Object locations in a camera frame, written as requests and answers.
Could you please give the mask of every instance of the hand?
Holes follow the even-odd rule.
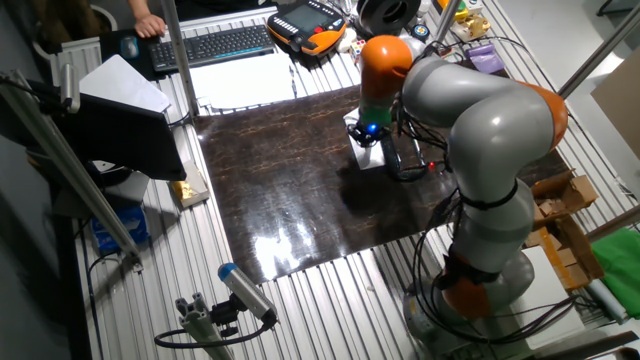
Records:
[[[136,32],[141,38],[162,36],[164,35],[164,20],[153,14],[142,16],[136,21]]]

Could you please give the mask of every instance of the computer mouse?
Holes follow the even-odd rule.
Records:
[[[120,55],[125,59],[135,59],[140,54],[138,39],[135,36],[125,36],[120,40]]]

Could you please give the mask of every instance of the blue led light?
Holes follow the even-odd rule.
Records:
[[[378,131],[378,124],[367,125],[367,133],[373,135]]]

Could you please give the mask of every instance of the metal pole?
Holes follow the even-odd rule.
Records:
[[[451,29],[451,25],[453,25],[453,18],[456,16],[458,6],[460,6],[461,2],[462,0],[449,0],[447,7],[442,10],[442,16],[440,16],[440,24],[438,25],[438,30],[436,31],[436,41],[444,41],[444,37],[447,36],[447,31],[449,31],[449,29]]]
[[[180,31],[180,20],[176,11],[176,4],[173,0],[161,0],[162,10],[164,11],[165,21],[169,27],[169,36],[171,36],[171,44],[173,53],[176,55],[176,64],[182,79],[182,87],[187,96],[187,105],[189,106],[189,116],[195,119],[198,116],[198,100],[196,100],[196,92],[193,89],[193,81],[191,81],[191,73],[189,73],[189,60],[187,59],[187,50],[182,41],[182,32]]]
[[[12,81],[29,87],[18,71],[10,75]],[[38,103],[31,94],[9,85],[0,85],[0,95],[16,112],[29,132],[51,157],[71,186],[78,192],[93,214],[100,219],[105,229],[118,243],[120,249],[134,259],[138,259],[138,248],[127,229],[113,211],[100,189],[91,180],[69,143],[65,140],[51,117],[40,113]]]
[[[640,22],[640,4],[638,4],[629,15],[620,23],[620,25],[616,28],[616,30],[611,34],[611,36],[602,42],[602,44],[596,49],[596,51],[591,54],[591,56],[587,59],[587,61],[582,64],[580,69],[576,71],[573,76],[567,82],[562,85],[560,91],[558,91],[558,95],[562,96],[563,99],[566,99],[571,95],[571,93],[578,87],[584,79],[589,76],[593,70],[595,70],[598,65],[609,55],[611,51],[620,43],[620,41],[624,40],[624,38],[629,35],[629,33],[638,25]]]

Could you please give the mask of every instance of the tape roll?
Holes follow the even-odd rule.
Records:
[[[359,0],[360,26],[372,36],[394,35],[413,19],[420,0]]]

